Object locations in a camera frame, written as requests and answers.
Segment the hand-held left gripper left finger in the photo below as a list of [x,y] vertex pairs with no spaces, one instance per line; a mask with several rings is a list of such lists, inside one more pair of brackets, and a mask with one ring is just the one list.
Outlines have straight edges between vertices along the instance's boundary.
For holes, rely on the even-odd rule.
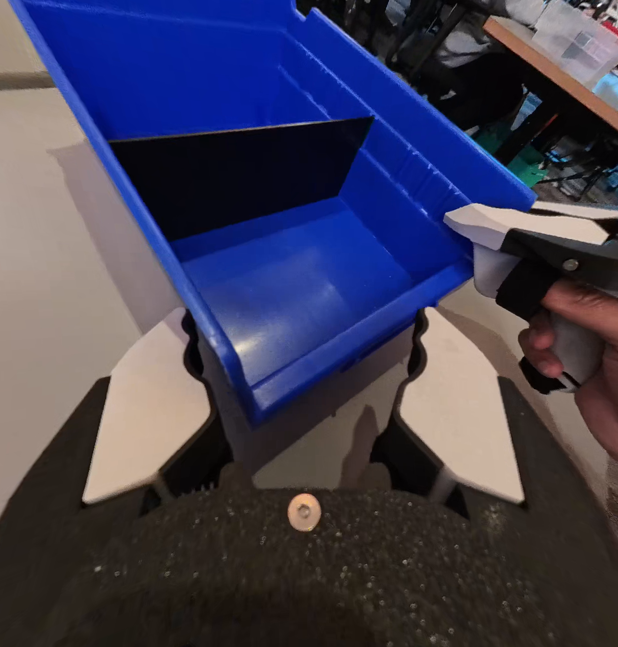
[[148,331],[110,375],[82,493],[85,506],[142,491],[145,506],[218,486],[233,462],[199,336],[178,308]]

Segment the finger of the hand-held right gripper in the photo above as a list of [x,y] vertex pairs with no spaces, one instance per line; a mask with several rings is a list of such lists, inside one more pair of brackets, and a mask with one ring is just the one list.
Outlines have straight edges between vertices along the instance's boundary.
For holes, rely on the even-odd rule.
[[573,217],[576,219],[618,219],[618,210],[597,206],[535,201],[533,213],[550,217]]
[[495,208],[473,203],[445,213],[444,223],[473,244],[474,284],[487,298],[495,299],[499,287],[519,262],[519,256],[503,252],[502,244],[511,231],[551,236],[588,244],[603,244],[607,231],[598,221],[550,217],[509,208]]

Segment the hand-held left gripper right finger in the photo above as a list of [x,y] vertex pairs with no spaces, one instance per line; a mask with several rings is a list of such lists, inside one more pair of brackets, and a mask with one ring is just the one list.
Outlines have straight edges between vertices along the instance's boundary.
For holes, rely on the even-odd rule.
[[499,376],[434,308],[417,314],[408,376],[370,462],[384,467],[394,490],[434,503],[465,505],[463,488],[524,503]]

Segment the blue plastic bin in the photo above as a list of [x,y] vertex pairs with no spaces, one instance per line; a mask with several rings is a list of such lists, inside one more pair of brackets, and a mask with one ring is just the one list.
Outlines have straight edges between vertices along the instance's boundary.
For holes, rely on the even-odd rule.
[[[443,223],[534,192],[294,1],[11,1],[107,176],[258,424],[470,279]],[[337,197],[168,242],[109,141],[373,116]]]

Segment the person's right hand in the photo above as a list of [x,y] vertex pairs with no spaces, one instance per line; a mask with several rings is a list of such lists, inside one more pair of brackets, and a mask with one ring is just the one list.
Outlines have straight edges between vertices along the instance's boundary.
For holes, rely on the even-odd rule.
[[574,400],[590,433],[618,463],[618,298],[574,281],[555,282],[519,344],[531,365],[548,378],[560,378],[564,366],[552,351],[556,314],[598,335],[604,342],[601,365],[575,393]]

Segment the wooden table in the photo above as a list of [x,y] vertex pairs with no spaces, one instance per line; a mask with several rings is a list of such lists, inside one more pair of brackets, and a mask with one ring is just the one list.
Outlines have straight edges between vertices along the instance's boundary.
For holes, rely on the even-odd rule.
[[533,42],[533,32],[518,22],[491,16],[483,25],[494,40],[516,54],[554,85],[618,132],[618,77],[612,73],[602,77],[589,89],[570,76]]

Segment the clear plastic container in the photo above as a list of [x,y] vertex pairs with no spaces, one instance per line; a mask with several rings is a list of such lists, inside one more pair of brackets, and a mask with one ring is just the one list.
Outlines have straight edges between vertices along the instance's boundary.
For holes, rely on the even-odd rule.
[[532,42],[589,90],[618,65],[618,36],[564,1],[546,4]]

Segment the black divider of blue bin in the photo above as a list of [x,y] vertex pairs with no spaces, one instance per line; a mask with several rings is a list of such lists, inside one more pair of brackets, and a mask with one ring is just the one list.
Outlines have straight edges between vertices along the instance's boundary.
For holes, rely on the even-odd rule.
[[373,116],[109,141],[168,242],[335,198]]

